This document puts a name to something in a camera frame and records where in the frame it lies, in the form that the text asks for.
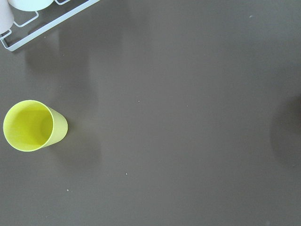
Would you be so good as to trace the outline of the yellow plastic cup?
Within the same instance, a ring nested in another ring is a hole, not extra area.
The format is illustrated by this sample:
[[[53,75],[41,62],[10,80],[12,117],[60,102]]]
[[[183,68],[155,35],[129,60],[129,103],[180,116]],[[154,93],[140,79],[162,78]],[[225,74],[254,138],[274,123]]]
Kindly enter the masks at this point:
[[[67,132],[66,118],[36,100],[24,100],[13,105],[3,121],[5,139],[22,152],[33,152],[56,144]]]

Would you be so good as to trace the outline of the white cup in rack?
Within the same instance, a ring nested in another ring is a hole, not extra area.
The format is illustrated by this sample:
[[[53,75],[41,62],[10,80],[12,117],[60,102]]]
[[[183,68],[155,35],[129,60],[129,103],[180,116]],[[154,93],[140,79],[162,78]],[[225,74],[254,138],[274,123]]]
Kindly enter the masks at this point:
[[[39,11],[50,6],[54,0],[8,0],[8,3],[21,11]]]

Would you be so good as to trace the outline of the beige cup in rack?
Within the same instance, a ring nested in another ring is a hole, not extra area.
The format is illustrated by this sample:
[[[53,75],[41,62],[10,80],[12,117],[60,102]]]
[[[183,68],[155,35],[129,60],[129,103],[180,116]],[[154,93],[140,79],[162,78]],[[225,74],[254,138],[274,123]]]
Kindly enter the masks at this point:
[[[0,33],[8,31],[14,23],[14,15],[7,0],[0,0]]]

